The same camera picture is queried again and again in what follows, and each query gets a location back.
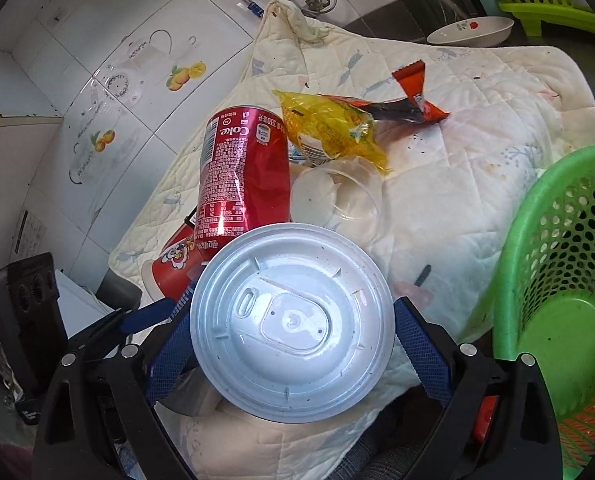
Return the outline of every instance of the can lid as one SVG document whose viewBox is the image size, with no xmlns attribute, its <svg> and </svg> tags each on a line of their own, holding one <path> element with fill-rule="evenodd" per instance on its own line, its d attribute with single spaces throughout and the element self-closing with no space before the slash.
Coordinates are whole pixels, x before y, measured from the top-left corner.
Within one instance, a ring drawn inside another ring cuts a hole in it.
<svg viewBox="0 0 595 480">
<path fill-rule="evenodd" d="M 276 422 L 322 420 L 359 402 L 395 339 L 393 300 L 375 263 L 307 224 L 235 238 L 204 270 L 191 311 L 207 378 L 242 410 Z"/>
</svg>

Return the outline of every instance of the white bowl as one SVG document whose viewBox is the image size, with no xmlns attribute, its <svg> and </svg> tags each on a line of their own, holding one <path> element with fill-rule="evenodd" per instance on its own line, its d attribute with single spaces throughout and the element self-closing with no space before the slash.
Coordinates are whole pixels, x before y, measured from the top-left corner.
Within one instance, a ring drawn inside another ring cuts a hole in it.
<svg viewBox="0 0 595 480">
<path fill-rule="evenodd" d="M 426 41 L 435 45 L 495 46 L 510 36 L 513 23 L 503 16 L 471 18 L 438 28 Z"/>
</svg>

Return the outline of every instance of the quilted blanket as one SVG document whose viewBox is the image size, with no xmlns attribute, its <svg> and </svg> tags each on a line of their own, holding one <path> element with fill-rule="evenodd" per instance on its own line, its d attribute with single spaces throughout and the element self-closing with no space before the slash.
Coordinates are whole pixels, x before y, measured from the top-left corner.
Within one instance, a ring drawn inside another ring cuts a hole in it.
<svg viewBox="0 0 595 480">
<path fill-rule="evenodd" d="M 411 290 L 430 265 L 423 315 L 453 338 L 472 340 L 491 325 L 487 309 L 475 307 L 523 196 L 550 164 L 595 144 L 593 95 L 564 52 L 550 46 L 445 48 L 363 38 L 273 0 L 241 82 L 216 110 L 251 104 L 280 114 L 273 89 L 371 101 L 401 98 L 391 73 L 418 59 L 427 66 L 426 99 L 451 115 L 433 126 L 383 128 L 378 140 L 392 171 L 383 186 L 379 234 L 365 250 L 394 294 Z M 206 118 L 214 111 L 207 110 Z M 189 132 L 110 256 L 111 268 L 142 288 L 140 266 L 157 256 L 197 202 L 203 131 Z M 211 416 L 180 416 L 180 433 L 173 437 L 202 479 L 321 480 L 377 413 L 417 383 L 396 342 L 377 386 L 341 415 L 276 424 L 223 400 Z"/>
</svg>

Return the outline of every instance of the plastic cup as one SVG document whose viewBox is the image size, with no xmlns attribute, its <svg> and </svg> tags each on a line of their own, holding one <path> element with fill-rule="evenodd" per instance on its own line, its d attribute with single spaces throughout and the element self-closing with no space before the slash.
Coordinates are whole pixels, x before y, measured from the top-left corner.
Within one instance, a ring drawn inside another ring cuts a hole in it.
<svg viewBox="0 0 595 480">
<path fill-rule="evenodd" d="M 382 176 L 360 156 L 316 166 L 291 189 L 293 222 L 325 227 L 360 246 L 375 238 L 381 212 Z"/>
</svg>

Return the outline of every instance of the coke can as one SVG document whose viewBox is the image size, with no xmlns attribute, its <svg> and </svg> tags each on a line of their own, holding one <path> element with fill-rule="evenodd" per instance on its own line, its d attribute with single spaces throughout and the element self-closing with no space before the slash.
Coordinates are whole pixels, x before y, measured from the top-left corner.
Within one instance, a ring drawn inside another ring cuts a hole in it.
<svg viewBox="0 0 595 480">
<path fill-rule="evenodd" d="M 254 106 L 226 108 L 206 126 L 194 240 L 205 262 L 235 237 L 290 219 L 282 119 Z"/>
</svg>

